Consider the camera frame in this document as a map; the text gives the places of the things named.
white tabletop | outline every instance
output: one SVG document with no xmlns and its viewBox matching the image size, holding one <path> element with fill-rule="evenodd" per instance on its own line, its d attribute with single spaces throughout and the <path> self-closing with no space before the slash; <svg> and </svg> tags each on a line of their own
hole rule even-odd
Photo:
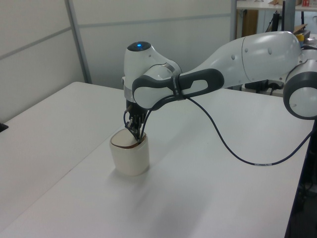
<svg viewBox="0 0 317 238">
<path fill-rule="evenodd" d="M 121 124 L 122 90 L 72 83 L 0 133 L 0 231 Z"/>
<path fill-rule="evenodd" d="M 255 0 L 238 0 L 237 9 L 250 9 L 250 10 L 282 10 L 282 5 L 268 4 L 272 0 L 255 1 Z M 317 11 L 317 7 L 306 7 L 297 5 L 295 11 Z"/>
<path fill-rule="evenodd" d="M 284 158 L 313 126 L 278 97 L 223 89 L 197 101 L 229 147 L 252 162 Z M 188 100 L 153 112 L 146 133 L 145 174 L 119 174 L 107 139 L 0 237 L 284 237 L 308 143 L 277 166 L 244 164 Z"/>
</svg>

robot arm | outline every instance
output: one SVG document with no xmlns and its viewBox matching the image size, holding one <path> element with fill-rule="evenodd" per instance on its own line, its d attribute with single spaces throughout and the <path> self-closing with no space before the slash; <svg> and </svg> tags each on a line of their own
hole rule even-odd
<svg viewBox="0 0 317 238">
<path fill-rule="evenodd" d="M 234 40 L 186 73 L 181 73 L 176 63 L 158 54 L 149 43 L 132 46 L 139 47 L 139 51 L 131 51 L 129 47 L 126 50 L 125 95 L 130 91 L 132 97 L 129 95 L 126 99 L 145 113 L 157 102 L 160 104 L 155 109 L 182 100 L 184 96 L 194 97 L 288 74 L 284 88 L 286 108 L 299 118 L 317 119 L 317 56 L 304 54 L 297 38 L 289 32 L 263 33 Z M 129 112 L 132 118 L 139 117 Z"/>
</svg>

metal pole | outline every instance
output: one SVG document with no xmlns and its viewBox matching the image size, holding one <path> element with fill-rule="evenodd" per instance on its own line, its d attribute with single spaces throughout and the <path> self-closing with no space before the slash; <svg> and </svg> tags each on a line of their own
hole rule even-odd
<svg viewBox="0 0 317 238">
<path fill-rule="evenodd" d="M 284 14 L 284 31 L 293 33 L 295 24 L 295 4 L 296 0 L 285 1 L 285 12 Z"/>
</svg>

table surface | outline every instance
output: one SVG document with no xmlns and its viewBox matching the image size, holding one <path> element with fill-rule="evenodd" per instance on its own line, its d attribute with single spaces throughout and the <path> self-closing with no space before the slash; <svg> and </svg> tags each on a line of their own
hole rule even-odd
<svg viewBox="0 0 317 238">
<path fill-rule="evenodd" d="M 286 157 L 313 127 L 278 97 L 222 89 L 196 100 L 229 147 L 255 163 Z M 307 142 L 277 166 L 244 164 L 188 100 L 153 112 L 146 133 L 146 173 L 117 172 L 108 138 L 0 237 L 284 237 Z"/>
<path fill-rule="evenodd" d="M 8 121 L 0 133 L 0 231 L 122 125 L 124 108 L 122 90 L 76 82 Z"/>
<path fill-rule="evenodd" d="M 238 0 L 237 9 L 250 9 L 250 10 L 282 10 L 282 5 L 268 4 L 271 0 L 255 1 L 255 0 Z M 295 11 L 317 11 L 317 7 L 306 7 L 297 5 Z"/>
</svg>

white wall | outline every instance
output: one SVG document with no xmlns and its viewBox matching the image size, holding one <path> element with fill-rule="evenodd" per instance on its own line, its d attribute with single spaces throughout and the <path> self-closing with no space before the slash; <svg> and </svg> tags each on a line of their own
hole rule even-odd
<svg viewBox="0 0 317 238">
<path fill-rule="evenodd" d="M 64 0 L 0 0 L 0 122 L 84 81 Z"/>
<path fill-rule="evenodd" d="M 92 83 L 122 88 L 127 46 L 148 41 L 188 71 L 229 42 L 235 1 L 71 0 Z"/>
</svg>

